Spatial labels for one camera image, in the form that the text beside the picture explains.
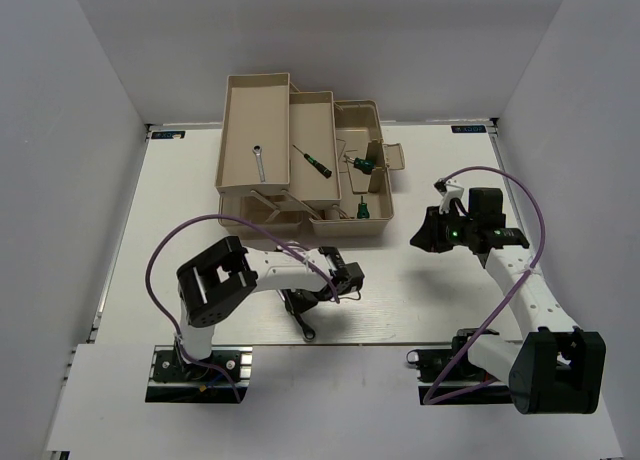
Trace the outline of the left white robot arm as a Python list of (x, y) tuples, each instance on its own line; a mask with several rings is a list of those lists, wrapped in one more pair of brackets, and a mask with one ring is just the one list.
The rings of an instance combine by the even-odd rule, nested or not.
[(225, 237), (177, 270), (182, 302), (177, 367), (191, 379), (205, 376), (215, 326), (251, 294), (277, 292), (303, 338), (311, 341), (315, 331), (301, 315), (321, 302), (358, 293), (364, 279), (360, 265), (345, 262), (332, 246), (264, 251), (244, 246), (236, 236)]

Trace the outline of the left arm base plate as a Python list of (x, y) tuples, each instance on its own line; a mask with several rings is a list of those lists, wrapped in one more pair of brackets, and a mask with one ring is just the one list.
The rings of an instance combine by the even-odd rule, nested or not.
[(237, 394), (226, 377), (215, 369), (188, 364), (173, 346), (156, 346), (152, 356), (145, 402), (175, 404), (237, 404), (248, 390), (253, 349), (213, 347), (206, 360), (222, 368), (234, 381)]

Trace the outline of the large ratchet wrench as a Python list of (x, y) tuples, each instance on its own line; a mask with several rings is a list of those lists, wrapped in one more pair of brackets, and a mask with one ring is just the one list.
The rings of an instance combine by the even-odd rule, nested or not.
[(292, 316), (301, 328), (304, 341), (313, 342), (316, 338), (316, 331), (303, 319), (300, 313), (293, 312)]

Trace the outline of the beige cantilever toolbox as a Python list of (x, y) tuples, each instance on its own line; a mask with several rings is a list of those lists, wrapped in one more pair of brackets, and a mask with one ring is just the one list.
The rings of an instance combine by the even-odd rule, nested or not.
[[(263, 150), (261, 183), (255, 145)], [(332, 171), (324, 178), (293, 146)], [(344, 156), (375, 163), (371, 175)], [(318, 237), (374, 237), (394, 217), (391, 174), (405, 167), (400, 144), (384, 140), (377, 104), (301, 91), (287, 73), (231, 75), (215, 187), (228, 232), (253, 236), (245, 219), (276, 235), (297, 235), (305, 222)], [(363, 196), (369, 219), (357, 219)]]

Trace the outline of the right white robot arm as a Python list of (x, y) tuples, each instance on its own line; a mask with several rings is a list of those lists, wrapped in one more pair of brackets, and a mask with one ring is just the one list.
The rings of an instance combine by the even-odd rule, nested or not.
[[(585, 331), (554, 297), (524, 233), (506, 225), (503, 194), (498, 188), (466, 191), (453, 181), (439, 181), (437, 206), (411, 238), (428, 253), (467, 248), (498, 285), (523, 341), (504, 340), (489, 327), (462, 329), (453, 338), (451, 354), (437, 368), (422, 401), (451, 399), (437, 389), (450, 374), (504, 384), (522, 414), (592, 414), (599, 403), (606, 345), (597, 332)], [(467, 194), (469, 201), (462, 201)]]

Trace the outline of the small combination wrench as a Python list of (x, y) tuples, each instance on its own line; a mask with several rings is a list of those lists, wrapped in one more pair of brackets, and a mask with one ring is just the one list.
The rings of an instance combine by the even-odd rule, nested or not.
[(257, 168), (258, 168), (258, 174), (259, 174), (259, 179), (261, 183), (265, 183), (266, 182), (266, 172), (265, 172), (265, 168), (264, 168), (264, 162), (263, 162), (263, 150), (262, 147), (260, 145), (255, 145), (252, 149), (255, 158), (256, 158), (256, 163), (257, 163)]

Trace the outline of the thin black green screwdriver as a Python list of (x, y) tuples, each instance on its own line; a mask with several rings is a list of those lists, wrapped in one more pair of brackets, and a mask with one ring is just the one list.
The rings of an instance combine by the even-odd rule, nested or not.
[(330, 178), (332, 176), (332, 171), (327, 168), (325, 165), (320, 163), (314, 157), (309, 155), (308, 153), (302, 151), (298, 146), (294, 145), (293, 148), (298, 151), (304, 159), (316, 170), (318, 171), (324, 178)]

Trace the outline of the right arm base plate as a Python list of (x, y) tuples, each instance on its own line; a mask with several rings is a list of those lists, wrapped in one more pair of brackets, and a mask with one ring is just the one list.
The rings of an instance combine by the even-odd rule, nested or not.
[[(423, 404), (427, 391), (452, 357), (451, 348), (412, 349), (407, 353), (407, 365), (417, 371), (420, 404)], [(490, 375), (484, 370), (471, 365), (467, 360), (462, 360), (441, 382), (431, 399), (456, 390), (475, 387), (489, 379)], [(508, 387), (502, 382), (495, 381), (481, 389), (438, 402), (437, 406), (506, 405), (510, 403), (511, 397)]]

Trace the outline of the stubby green orange screwdriver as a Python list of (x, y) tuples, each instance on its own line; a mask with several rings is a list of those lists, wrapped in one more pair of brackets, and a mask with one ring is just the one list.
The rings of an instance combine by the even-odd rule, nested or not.
[(368, 204), (365, 202), (363, 196), (360, 197), (360, 201), (359, 201), (359, 203), (357, 205), (356, 218), (357, 219), (369, 219), (370, 218), (370, 212), (369, 212), (369, 209), (368, 209)]

